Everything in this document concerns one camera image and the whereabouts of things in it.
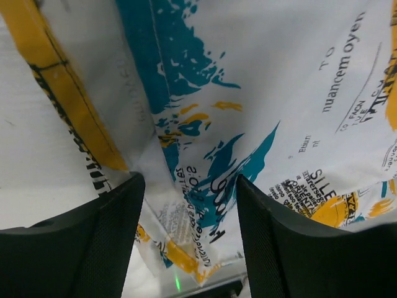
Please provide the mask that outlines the colourful printed shorts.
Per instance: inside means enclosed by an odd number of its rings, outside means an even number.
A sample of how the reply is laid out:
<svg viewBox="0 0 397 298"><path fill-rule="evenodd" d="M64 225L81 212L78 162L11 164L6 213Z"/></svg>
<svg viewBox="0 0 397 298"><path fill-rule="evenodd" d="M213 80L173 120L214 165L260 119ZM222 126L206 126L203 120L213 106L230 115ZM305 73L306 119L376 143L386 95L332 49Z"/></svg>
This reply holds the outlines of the colourful printed shorts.
<svg viewBox="0 0 397 298"><path fill-rule="evenodd" d="M396 219L395 1L2 1L1 226L146 180L138 249L243 257L236 178L322 224Z"/></svg>

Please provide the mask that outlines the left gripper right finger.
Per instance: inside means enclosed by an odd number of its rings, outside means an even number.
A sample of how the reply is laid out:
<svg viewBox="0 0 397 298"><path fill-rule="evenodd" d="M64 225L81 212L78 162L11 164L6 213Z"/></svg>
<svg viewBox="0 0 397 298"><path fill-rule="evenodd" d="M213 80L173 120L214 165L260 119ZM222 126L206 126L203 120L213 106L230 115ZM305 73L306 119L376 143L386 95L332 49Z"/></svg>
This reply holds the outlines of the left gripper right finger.
<svg viewBox="0 0 397 298"><path fill-rule="evenodd" d="M328 227L276 202L244 176L238 219L253 297L395 297L396 224Z"/></svg>

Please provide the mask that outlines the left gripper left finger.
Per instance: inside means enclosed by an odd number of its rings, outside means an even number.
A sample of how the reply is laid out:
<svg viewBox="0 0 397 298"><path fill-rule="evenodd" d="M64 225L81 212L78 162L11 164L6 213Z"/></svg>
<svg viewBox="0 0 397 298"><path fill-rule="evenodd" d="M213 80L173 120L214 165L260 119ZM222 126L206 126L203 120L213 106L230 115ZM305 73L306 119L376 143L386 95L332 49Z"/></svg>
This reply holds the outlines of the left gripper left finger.
<svg viewBox="0 0 397 298"><path fill-rule="evenodd" d="M1 231L2 297L120 297L145 192L140 173L31 227Z"/></svg>

